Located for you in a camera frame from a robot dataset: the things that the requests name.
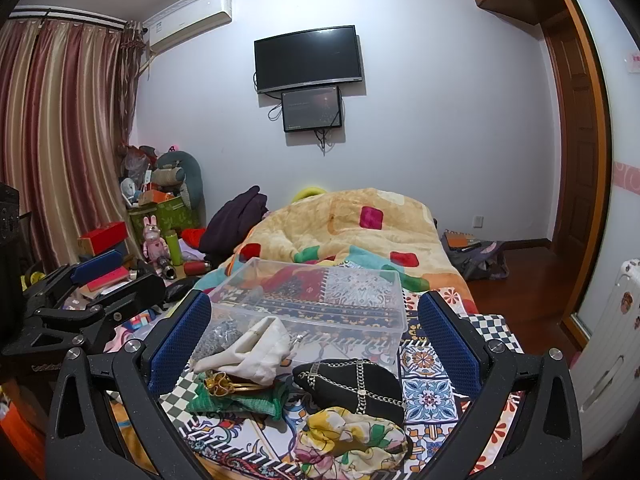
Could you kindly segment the green gift bag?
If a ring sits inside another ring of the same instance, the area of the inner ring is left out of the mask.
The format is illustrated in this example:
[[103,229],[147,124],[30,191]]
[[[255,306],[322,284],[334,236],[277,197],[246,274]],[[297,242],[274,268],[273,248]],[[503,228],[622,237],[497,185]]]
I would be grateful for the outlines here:
[[199,228],[201,226],[200,215],[195,209],[190,209],[183,203],[181,197],[159,204],[147,204],[142,207],[134,207],[128,210],[129,220],[134,232],[134,238],[139,244],[143,243],[143,219],[156,217],[157,225],[162,235],[174,230],[181,233],[184,229]]

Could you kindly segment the grey green plush pillow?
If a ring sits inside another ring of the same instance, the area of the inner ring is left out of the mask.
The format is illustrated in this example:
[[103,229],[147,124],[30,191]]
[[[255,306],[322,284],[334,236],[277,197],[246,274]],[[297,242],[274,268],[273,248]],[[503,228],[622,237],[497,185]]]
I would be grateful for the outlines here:
[[152,182],[161,188],[175,188],[183,203],[198,209],[203,198],[203,181],[198,161],[185,151],[169,151],[160,155],[152,171]]

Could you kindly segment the pink bunny plush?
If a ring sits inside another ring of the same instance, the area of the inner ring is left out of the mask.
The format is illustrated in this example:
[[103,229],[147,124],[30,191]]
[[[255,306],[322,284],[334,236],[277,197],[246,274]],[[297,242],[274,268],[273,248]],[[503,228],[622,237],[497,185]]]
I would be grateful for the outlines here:
[[143,255],[158,275],[166,280],[176,277],[175,269],[170,261],[170,253],[166,240],[160,235],[157,218],[147,216],[143,218]]

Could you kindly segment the floral yellow fabric item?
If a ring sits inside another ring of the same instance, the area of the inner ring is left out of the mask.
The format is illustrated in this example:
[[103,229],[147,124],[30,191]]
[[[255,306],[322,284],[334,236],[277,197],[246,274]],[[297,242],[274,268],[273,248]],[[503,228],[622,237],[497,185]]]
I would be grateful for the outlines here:
[[394,422],[327,408],[299,429],[293,456],[308,479],[370,479],[397,469],[411,450],[405,431]]

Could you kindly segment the bag pile on floor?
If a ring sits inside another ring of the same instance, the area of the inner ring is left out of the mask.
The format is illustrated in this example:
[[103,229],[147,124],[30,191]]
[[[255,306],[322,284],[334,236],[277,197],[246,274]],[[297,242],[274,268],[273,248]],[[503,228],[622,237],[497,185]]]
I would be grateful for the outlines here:
[[454,231],[446,231],[440,240],[451,264],[465,281],[504,280],[509,276],[503,242]]

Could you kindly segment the dark purple garment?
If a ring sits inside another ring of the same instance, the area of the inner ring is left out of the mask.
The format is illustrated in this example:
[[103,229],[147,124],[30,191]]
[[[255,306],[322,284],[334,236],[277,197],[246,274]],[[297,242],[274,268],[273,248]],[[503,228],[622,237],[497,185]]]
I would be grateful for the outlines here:
[[209,260],[224,260],[268,212],[267,196],[258,185],[228,200],[210,219],[198,250]]

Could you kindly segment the green bottle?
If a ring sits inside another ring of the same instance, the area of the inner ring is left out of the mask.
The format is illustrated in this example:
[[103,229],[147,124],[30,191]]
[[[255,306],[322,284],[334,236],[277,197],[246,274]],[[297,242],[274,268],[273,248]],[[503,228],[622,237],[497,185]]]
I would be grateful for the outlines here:
[[175,230],[169,230],[165,236],[171,264],[173,266],[182,265],[182,252],[179,243],[179,237]]

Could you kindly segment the clear plastic storage box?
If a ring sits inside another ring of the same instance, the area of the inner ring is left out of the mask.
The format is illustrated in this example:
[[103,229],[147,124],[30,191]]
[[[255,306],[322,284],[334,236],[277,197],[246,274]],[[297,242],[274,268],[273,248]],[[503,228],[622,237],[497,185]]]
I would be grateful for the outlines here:
[[221,352],[264,318],[288,332],[290,370],[320,360],[368,360],[397,372],[407,315],[400,275],[360,266],[252,259],[214,286],[209,326],[190,364]]

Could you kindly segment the beige patchwork fleece blanket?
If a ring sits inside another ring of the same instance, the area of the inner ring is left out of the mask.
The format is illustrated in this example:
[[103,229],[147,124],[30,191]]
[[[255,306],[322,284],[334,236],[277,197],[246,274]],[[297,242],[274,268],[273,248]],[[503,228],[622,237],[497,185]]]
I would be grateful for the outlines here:
[[270,212],[219,267],[229,275],[253,257],[395,269],[405,289],[443,289],[450,306],[477,312],[468,284],[442,246],[431,211],[395,192],[376,188],[327,192]]

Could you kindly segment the white fabric pouch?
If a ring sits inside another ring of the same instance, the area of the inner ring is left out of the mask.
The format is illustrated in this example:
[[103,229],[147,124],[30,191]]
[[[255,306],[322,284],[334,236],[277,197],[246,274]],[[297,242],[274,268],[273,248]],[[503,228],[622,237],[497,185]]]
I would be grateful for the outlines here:
[[291,353],[293,339],[280,318],[266,316],[250,326],[229,348],[196,361],[195,374],[219,372],[269,387]]

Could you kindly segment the patterned patchwork bed sheet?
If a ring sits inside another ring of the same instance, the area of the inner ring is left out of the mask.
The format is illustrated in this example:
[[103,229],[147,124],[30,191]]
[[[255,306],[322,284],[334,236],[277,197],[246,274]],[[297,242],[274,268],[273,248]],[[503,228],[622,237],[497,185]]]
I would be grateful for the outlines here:
[[[205,275],[196,286],[203,292],[210,292],[224,280],[220,272],[215,271]],[[402,335],[397,372],[393,374],[401,384],[406,407],[405,424],[413,444],[413,450],[398,474],[399,478],[407,479],[435,455],[470,400],[454,388],[421,328],[418,301],[424,292],[405,289],[401,279],[400,284],[408,327]],[[443,289],[435,292],[445,300]],[[485,339],[497,338],[506,348],[520,350],[520,344],[502,316],[469,314],[461,306],[448,306],[469,320]],[[226,479],[299,479],[303,473],[294,463],[295,433],[317,407],[308,393],[294,385],[294,367],[286,370],[282,364],[278,371],[279,380],[291,383],[280,420],[250,413],[188,413],[186,406],[195,396],[198,379],[192,370],[184,370],[174,390],[160,396],[160,406],[178,434],[212,474]]]

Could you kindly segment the red box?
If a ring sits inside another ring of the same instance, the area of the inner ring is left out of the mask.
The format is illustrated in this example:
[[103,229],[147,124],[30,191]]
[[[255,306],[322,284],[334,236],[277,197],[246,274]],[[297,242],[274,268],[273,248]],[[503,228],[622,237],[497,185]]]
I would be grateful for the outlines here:
[[78,250],[81,255],[98,256],[108,252],[127,237],[125,222],[110,222],[78,237]]

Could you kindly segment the gold ring clasp red pouch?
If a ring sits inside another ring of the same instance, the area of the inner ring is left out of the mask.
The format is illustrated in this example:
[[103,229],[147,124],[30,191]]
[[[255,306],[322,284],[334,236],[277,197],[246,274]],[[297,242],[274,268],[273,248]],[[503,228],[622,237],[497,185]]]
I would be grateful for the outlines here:
[[207,373],[204,385],[208,393],[216,398],[232,396],[232,394],[254,393],[267,389],[267,386],[241,380],[223,372]]

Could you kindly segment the yellow green round object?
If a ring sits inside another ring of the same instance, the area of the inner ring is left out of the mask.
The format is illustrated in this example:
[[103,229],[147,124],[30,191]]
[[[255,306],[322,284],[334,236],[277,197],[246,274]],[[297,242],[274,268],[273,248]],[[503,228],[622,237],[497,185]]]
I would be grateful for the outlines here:
[[292,203],[295,204],[297,202],[300,202],[301,200],[306,200],[307,198],[322,195],[325,192],[326,190],[324,188],[320,188],[320,186],[308,186],[308,188],[303,188],[294,195],[294,197],[292,198]]

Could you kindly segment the wall-mounted black television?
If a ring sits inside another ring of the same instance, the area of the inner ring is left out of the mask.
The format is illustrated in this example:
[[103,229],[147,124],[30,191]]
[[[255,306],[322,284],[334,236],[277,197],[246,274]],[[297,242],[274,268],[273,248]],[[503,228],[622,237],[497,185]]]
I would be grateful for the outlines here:
[[356,27],[289,32],[254,42],[258,93],[362,81]]

